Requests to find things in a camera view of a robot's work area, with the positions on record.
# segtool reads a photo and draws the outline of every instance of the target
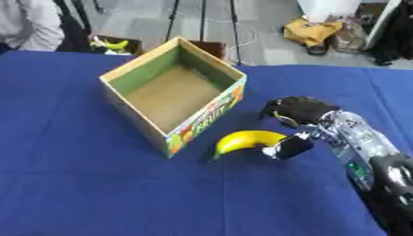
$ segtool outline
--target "wire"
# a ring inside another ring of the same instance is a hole
[[[184,13],[184,12],[182,12],[182,11],[176,11],[176,14],[177,14],[177,15],[182,15],[182,16],[191,17],[191,18],[198,18],[197,16],[193,16],[193,15],[191,15],[191,14],[186,14],[186,13]],[[218,23],[218,24],[229,24],[229,23],[232,23],[231,20],[216,20],[216,19],[211,19],[211,18],[206,18],[206,21],[208,21],[208,22],[213,22],[213,23]],[[242,44],[239,45],[240,49],[241,49],[242,47],[245,47],[245,46],[248,46],[248,45],[251,45],[251,44],[253,44],[253,43],[258,42],[258,34],[257,34],[256,30],[255,30],[253,27],[248,26],[248,25],[245,25],[245,24],[241,24],[241,23],[238,23],[238,22],[237,22],[237,25],[240,26],[240,27],[247,28],[247,29],[250,30],[250,32],[253,34],[253,39],[252,39],[251,41],[248,41],[248,42],[245,42],[245,43],[242,43]],[[228,55],[229,55],[229,58],[228,58],[228,59],[229,59],[232,63],[238,62],[236,59],[234,59],[234,51],[235,51],[236,48],[237,48],[237,45],[233,45],[233,46],[227,48]],[[256,64],[254,64],[254,63],[245,62],[245,61],[241,61],[241,63],[242,63],[243,65],[256,65]]]

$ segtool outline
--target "box bottom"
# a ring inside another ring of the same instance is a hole
[[[126,99],[168,134],[221,92],[198,71],[176,65],[128,94]]]

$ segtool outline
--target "fruit box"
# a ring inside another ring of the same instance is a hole
[[[171,158],[242,99],[246,75],[177,37],[100,80],[109,101]]]

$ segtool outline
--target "yellow bag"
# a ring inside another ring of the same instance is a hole
[[[304,18],[294,19],[284,28],[284,37],[307,46],[323,44],[325,39],[343,28],[342,22],[310,23]]]

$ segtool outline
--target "gray floor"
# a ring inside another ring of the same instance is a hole
[[[144,49],[160,45],[165,38],[168,17],[174,0],[99,0],[106,8],[98,14],[92,0],[84,0],[93,30],[105,35],[138,38]],[[348,55],[330,50],[327,56],[307,55],[299,45],[284,40],[278,29],[300,15],[294,0],[235,0],[239,17],[242,60],[246,65],[343,65],[374,66],[363,55]],[[201,0],[181,0],[172,35],[189,40],[199,37]],[[230,24],[230,0],[207,1],[206,40],[227,44],[227,61],[236,60]],[[413,68],[407,60],[391,68]]]

